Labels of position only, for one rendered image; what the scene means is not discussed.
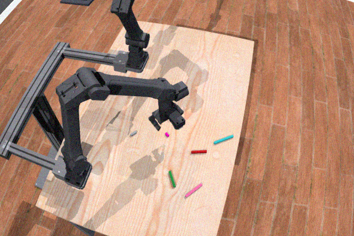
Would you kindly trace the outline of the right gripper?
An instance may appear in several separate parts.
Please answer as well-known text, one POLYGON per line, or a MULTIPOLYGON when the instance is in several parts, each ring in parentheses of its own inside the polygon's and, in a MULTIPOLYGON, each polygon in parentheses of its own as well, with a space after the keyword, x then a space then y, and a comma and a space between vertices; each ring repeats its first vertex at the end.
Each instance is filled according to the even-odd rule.
MULTIPOLYGON (((183 115, 184 114, 184 111, 175 103, 175 105, 177 106, 177 111, 181 114, 181 115, 183 115)), ((173 107, 173 105, 172 105, 172 107, 173 107)), ((171 107, 171 108, 172 108, 171 107)), ((170 108, 170 109, 171 109, 170 108)), ((159 109, 161 109, 161 108, 159 108, 159 109)), ((158 131, 160 131, 160 129, 161 129, 161 124, 164 122, 162 119, 161 119, 161 117, 160 117, 160 115, 159 115, 159 109, 157 109, 156 111, 154 111, 154 112, 152 112, 152 115, 150 116, 150 117, 148 117, 148 119, 149 119, 149 121, 152 123, 152 125, 154 125, 154 127, 158 130, 158 131), (158 121, 156 121, 156 120, 158 121), (160 125, 159 125, 159 124, 160 125)), ((163 109, 161 109, 162 111, 168 111, 168 110, 170 110, 170 109, 167 109, 167 110, 163 110, 163 109)))

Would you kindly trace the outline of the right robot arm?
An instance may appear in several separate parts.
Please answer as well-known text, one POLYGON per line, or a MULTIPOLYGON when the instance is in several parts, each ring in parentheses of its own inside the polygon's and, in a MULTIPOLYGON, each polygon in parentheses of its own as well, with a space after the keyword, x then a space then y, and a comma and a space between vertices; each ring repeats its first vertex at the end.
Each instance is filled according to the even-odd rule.
POLYGON ((65 138, 61 148, 67 172, 64 180, 78 187, 84 184, 91 166, 81 147, 80 103, 89 99, 105 101, 109 95, 151 97, 158 99, 158 106, 163 110, 170 109, 173 105, 168 111, 159 109, 164 122, 169 120, 175 130, 185 125, 185 119, 173 102, 189 95, 188 87, 182 81, 172 85, 161 77, 144 79, 116 76, 97 72, 95 68, 81 67, 55 89, 59 97, 65 138))

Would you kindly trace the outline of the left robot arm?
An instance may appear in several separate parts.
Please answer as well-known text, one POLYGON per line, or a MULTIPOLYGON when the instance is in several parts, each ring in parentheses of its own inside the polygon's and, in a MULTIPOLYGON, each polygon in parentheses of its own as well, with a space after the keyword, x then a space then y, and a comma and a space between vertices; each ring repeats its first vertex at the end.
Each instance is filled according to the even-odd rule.
POLYGON ((139 27, 131 9, 133 3, 134 0, 113 0, 110 11, 119 17, 126 30, 124 37, 126 45, 129 45, 126 67, 141 70, 148 56, 148 52, 143 49, 149 44, 150 34, 144 33, 139 27))

